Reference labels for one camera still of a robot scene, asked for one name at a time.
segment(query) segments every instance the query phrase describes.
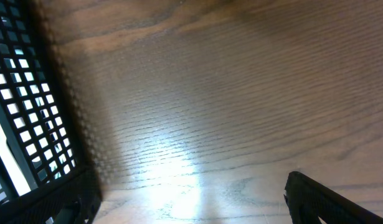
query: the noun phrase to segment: black plastic basket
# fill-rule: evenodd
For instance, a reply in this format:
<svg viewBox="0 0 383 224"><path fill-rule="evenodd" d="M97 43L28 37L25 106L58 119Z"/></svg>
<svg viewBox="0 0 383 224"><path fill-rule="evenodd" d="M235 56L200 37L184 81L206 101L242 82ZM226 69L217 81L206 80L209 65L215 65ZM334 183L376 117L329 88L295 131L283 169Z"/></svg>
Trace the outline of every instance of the black plastic basket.
<svg viewBox="0 0 383 224"><path fill-rule="evenodd" d="M29 7L0 0L0 125L31 190L19 196L0 153L0 223L52 223L75 205L91 223L97 180Z"/></svg>

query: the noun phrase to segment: wood tabletop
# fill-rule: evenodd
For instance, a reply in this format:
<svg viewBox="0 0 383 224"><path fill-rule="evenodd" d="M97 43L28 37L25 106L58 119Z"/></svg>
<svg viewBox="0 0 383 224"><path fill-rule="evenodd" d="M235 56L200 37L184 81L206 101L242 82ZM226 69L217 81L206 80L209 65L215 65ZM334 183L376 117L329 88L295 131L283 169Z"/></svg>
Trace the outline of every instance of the wood tabletop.
<svg viewBox="0 0 383 224"><path fill-rule="evenodd" d="M291 223L298 170L383 217L383 0L40 0L95 223Z"/></svg>

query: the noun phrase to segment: wooden surface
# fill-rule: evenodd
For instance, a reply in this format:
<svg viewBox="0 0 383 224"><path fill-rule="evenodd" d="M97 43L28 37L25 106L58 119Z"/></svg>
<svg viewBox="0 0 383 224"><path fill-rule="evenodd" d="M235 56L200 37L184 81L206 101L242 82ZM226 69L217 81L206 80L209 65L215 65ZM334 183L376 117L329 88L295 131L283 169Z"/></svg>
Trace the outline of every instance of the wooden surface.
<svg viewBox="0 0 383 224"><path fill-rule="evenodd" d="M95 223L291 223L299 170L383 216L383 0L41 0Z"/></svg>

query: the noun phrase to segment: black object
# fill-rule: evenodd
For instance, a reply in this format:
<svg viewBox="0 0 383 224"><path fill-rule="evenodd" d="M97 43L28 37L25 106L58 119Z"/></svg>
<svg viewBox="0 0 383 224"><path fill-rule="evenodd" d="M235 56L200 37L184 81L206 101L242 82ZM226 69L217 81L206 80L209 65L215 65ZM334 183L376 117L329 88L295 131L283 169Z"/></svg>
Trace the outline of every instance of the black object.
<svg viewBox="0 0 383 224"><path fill-rule="evenodd" d="M31 188L19 197L0 158L0 224L91 223L98 181L32 8L0 0L0 124Z"/></svg>
<svg viewBox="0 0 383 224"><path fill-rule="evenodd" d="M300 172L291 172L285 186L285 202L294 224L371 223L383 218L356 205Z"/></svg>

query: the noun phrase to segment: black mesh organizer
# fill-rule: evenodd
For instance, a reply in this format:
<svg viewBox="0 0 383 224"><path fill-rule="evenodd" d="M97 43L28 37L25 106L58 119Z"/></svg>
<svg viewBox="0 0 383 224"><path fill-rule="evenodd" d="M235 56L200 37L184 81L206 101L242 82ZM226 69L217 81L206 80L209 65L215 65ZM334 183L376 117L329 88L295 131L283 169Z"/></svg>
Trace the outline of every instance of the black mesh organizer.
<svg viewBox="0 0 383 224"><path fill-rule="evenodd" d="M0 0L0 223L91 223L97 179L29 9Z"/></svg>

